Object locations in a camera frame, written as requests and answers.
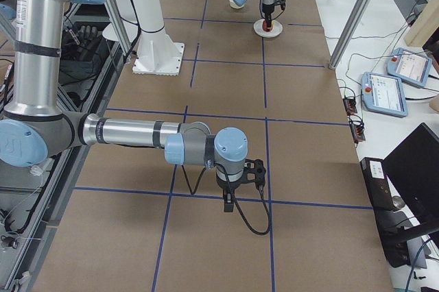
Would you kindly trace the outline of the red yellow apple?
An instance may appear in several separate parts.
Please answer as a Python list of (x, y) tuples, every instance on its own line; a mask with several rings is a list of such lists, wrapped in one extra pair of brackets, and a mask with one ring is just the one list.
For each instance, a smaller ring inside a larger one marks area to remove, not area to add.
[(264, 28), (263, 24), (262, 24), (262, 28), (263, 28), (263, 31), (265, 31), (265, 32), (271, 32), (272, 31), (272, 27)]

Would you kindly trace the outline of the white plate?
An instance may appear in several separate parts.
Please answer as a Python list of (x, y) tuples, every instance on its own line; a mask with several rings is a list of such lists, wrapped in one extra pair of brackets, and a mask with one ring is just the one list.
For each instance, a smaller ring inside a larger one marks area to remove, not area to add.
[(265, 30), (265, 20), (259, 19), (253, 24), (253, 30), (254, 32), (263, 37), (263, 38), (274, 38), (281, 34), (283, 31), (283, 26), (276, 20), (272, 21), (272, 28), (271, 30)]

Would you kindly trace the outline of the white bowl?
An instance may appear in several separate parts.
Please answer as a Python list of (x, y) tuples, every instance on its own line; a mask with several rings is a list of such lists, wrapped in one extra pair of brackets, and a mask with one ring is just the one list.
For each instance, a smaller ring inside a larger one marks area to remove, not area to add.
[(235, 0), (229, 0), (230, 7), (235, 10), (240, 10), (244, 7), (244, 4), (238, 4)]

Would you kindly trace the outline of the far black connector strip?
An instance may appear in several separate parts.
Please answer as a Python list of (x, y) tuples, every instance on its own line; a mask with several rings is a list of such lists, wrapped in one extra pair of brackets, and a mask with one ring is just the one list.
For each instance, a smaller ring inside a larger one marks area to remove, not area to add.
[[(342, 101), (344, 104), (346, 114), (347, 115), (357, 114), (357, 102), (356, 102), (357, 96), (355, 92), (351, 88), (346, 86), (343, 86), (342, 89), (344, 90)], [(352, 93), (352, 95), (347, 95), (346, 94), (347, 90), (349, 90)]]

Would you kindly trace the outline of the black connector strip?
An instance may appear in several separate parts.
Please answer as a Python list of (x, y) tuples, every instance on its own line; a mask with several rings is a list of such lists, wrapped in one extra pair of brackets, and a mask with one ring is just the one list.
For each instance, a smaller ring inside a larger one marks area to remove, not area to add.
[[(351, 88), (346, 86), (343, 86), (342, 89), (344, 90), (342, 101), (344, 104), (346, 114), (347, 115), (357, 114), (357, 102), (356, 102), (357, 96), (355, 92)], [(349, 90), (352, 93), (352, 95), (347, 95), (346, 94), (347, 90)]]
[(349, 123), (349, 127), (351, 129), (351, 134), (352, 134), (354, 143), (358, 144), (360, 142), (365, 141), (366, 137), (364, 134), (364, 121), (363, 121), (363, 119), (356, 114), (352, 114), (352, 115), (348, 116), (348, 123)]

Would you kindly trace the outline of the near teach pendant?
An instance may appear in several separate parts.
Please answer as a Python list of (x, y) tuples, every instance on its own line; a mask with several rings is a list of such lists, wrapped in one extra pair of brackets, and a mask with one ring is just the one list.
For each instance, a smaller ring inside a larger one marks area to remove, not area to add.
[(361, 77), (362, 102), (371, 112), (407, 117), (408, 109), (400, 78), (365, 72)]

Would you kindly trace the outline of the teach pendant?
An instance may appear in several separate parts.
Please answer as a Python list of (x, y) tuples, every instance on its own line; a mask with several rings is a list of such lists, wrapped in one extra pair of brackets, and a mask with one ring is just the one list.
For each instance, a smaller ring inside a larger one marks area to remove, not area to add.
[(371, 112), (407, 117), (408, 109), (400, 78), (365, 72), (361, 77), (362, 102)]
[(432, 59), (423, 52), (415, 53), (408, 49), (397, 48), (387, 63), (387, 73), (399, 77), (403, 82), (423, 88), (428, 80)]

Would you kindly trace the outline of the near black connector strip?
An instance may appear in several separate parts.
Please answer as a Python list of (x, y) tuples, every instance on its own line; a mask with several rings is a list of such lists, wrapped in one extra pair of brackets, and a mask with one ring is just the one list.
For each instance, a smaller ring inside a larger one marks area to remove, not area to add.
[(363, 119), (356, 114), (352, 114), (352, 115), (348, 116), (348, 123), (349, 123), (349, 127), (351, 129), (351, 134), (352, 134), (354, 143), (358, 144), (360, 142), (365, 141), (366, 137), (364, 134), (364, 121), (363, 121)]

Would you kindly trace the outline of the far teach pendant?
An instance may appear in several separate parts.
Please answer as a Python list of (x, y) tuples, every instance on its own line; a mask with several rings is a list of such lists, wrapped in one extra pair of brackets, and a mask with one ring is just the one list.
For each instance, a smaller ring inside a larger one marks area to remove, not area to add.
[(408, 49), (397, 48), (387, 63), (387, 73), (399, 77), (403, 82), (423, 88), (428, 80), (432, 59), (423, 52), (415, 53)]

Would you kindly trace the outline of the wooden board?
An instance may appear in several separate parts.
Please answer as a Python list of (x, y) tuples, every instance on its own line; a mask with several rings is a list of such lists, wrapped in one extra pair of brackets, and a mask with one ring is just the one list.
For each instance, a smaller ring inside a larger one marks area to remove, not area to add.
[(404, 37), (406, 45), (422, 47), (438, 29), (439, 0), (430, 0)]

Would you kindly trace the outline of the black computer box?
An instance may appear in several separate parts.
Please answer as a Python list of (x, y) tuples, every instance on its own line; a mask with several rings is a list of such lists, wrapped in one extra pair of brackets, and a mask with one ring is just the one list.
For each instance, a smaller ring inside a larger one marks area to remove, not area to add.
[(360, 166), (387, 261), (392, 267), (413, 265), (425, 269), (422, 234), (401, 211), (405, 206), (402, 198), (392, 195), (383, 161), (365, 157)]

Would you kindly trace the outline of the black monitor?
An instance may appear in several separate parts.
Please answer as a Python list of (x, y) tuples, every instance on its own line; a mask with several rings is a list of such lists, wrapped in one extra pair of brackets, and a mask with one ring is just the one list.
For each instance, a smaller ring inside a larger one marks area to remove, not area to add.
[(419, 225), (383, 231), (385, 246), (430, 235), (438, 242), (438, 135), (421, 123), (383, 160), (384, 170)]

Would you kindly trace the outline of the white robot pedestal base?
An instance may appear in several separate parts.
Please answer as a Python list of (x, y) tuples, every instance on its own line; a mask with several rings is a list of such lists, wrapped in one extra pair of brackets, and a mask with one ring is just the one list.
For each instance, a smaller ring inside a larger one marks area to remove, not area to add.
[(133, 0), (141, 28), (134, 73), (178, 75), (185, 45), (173, 42), (165, 29), (160, 0)]

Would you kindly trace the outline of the aluminium frame post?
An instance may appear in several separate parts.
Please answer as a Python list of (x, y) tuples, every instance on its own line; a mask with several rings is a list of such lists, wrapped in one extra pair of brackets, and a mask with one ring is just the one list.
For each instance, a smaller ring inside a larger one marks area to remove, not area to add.
[(335, 70), (339, 64), (344, 52), (346, 51), (351, 38), (361, 21), (362, 16), (370, 0), (356, 0), (355, 5), (351, 11), (351, 14), (344, 26), (341, 36), (335, 46), (331, 59), (329, 60), (329, 68)]

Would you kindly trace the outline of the aluminium side rail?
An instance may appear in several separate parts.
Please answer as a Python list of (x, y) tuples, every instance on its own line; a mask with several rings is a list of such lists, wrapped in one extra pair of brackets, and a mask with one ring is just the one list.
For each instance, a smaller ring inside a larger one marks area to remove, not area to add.
[[(58, 87), (62, 110), (102, 115), (123, 68), (121, 47), (103, 41), (100, 73)], [(54, 239), (89, 148), (74, 147), (38, 166), (1, 163), (1, 290), (30, 291)]]

